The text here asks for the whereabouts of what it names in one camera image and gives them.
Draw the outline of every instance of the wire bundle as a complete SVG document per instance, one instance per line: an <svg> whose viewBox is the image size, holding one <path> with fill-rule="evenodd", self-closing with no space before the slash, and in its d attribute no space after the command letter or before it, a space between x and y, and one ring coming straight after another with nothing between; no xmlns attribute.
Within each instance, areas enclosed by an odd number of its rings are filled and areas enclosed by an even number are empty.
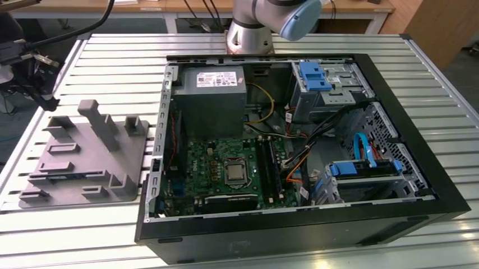
<svg viewBox="0 0 479 269"><path fill-rule="evenodd" d="M310 132L310 135L306 137L306 139L304 141L301 151L297 152L284 162L284 165L288 165L289 163L292 163L294 160L297 160L300 158L300 160L297 161L296 165L293 166L293 168L292 168L292 170L290 170L290 172L289 172L289 174L288 174L288 176L285 178L286 182L290 182L293 180L293 179L290 179L292 174L296 171L296 169L300 167L301 163L305 161L305 158L309 155L310 148L316 144L316 139L334 127L334 125L337 124L337 122L341 119L344 114L346 114L353 109L358 109L358 108L362 108L362 107L368 106L369 103L370 103L369 101L362 101L362 102L356 103L354 105L344 106L340 110L337 110L337 112L334 114L332 114L316 126L314 130Z"/></svg>

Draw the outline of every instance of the motherboard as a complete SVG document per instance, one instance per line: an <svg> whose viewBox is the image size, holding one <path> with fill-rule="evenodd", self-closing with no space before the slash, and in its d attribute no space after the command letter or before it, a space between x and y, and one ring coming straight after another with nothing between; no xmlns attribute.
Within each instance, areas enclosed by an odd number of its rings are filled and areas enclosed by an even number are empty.
<svg viewBox="0 0 479 269"><path fill-rule="evenodd" d="M278 174L284 140L217 139L188 144L186 178L170 183L173 215L296 206L296 191Z"/></svg>

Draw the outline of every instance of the cpu socket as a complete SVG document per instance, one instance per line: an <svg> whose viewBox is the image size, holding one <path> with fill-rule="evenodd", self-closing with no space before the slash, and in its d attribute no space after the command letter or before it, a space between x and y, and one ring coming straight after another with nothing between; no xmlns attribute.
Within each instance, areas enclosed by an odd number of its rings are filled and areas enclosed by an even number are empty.
<svg viewBox="0 0 479 269"><path fill-rule="evenodd" d="M246 182L246 162L240 158L229 158L224 164L224 184L237 189Z"/></svg>

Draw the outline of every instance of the slotted metal table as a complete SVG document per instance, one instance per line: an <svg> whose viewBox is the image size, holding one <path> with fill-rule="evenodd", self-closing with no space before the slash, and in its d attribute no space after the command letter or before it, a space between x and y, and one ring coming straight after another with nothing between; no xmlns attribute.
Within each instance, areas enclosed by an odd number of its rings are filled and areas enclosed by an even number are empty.
<svg viewBox="0 0 479 269"><path fill-rule="evenodd" d="M274 36L273 42L276 53L369 54L472 211L388 245L173 267L479 266L479 117L416 44L396 35L309 35L293 43ZM138 198L113 205L22 210L18 193L49 138L41 129L50 116L68 115L80 122L80 100L96 99L100 113L113 120L133 114L156 123L165 55L216 53L225 53L218 34L96 34L76 41L57 83L60 106L54 112L36 112L0 176L0 268L164 265L133 242ZM154 126L148 134L152 138ZM142 179L150 147L148 141Z"/></svg>

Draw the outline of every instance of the green motherboard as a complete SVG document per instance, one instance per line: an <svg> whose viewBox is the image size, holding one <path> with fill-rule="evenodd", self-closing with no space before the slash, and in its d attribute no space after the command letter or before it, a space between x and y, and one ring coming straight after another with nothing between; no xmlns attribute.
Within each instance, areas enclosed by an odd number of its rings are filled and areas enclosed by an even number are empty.
<svg viewBox="0 0 479 269"><path fill-rule="evenodd" d="M286 159L284 140L270 140L273 158L278 164ZM257 195L256 209L270 209L296 206L296 192L293 188L282 189L281 199L268 200L262 197L261 173L256 154L256 139L218 139L210 141L192 141L188 144L186 179L182 184L182 198L173 199L174 215L194 215L198 199L220 195Z"/></svg>

